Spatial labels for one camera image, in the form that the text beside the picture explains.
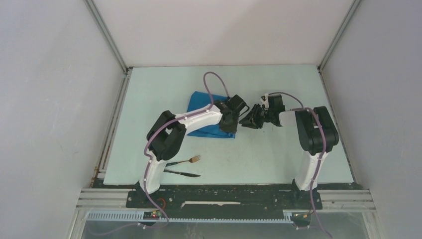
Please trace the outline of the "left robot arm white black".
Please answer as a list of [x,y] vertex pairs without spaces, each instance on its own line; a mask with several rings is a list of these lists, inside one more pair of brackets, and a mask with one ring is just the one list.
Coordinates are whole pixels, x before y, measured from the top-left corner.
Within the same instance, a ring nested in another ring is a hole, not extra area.
[[141,178],[142,191],[138,201],[148,208],[156,204],[156,191],[160,188],[167,161],[177,155],[187,134],[210,125],[216,125],[219,131],[235,134],[243,109],[249,109],[249,106],[235,95],[224,100],[211,99],[203,107],[183,114],[162,112],[146,136],[143,153],[149,159]]

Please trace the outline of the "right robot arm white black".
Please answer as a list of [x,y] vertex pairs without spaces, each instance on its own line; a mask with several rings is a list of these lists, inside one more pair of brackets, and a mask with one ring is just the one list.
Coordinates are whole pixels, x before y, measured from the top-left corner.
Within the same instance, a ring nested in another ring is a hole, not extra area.
[[287,110],[282,96],[284,92],[274,92],[261,97],[249,113],[240,120],[243,127],[259,129],[264,123],[272,123],[277,127],[296,126],[303,158],[293,185],[296,191],[289,195],[295,208],[304,207],[310,200],[306,191],[317,187],[317,180],[322,165],[339,143],[339,133],[328,112],[327,107],[305,107],[300,102],[299,108]]

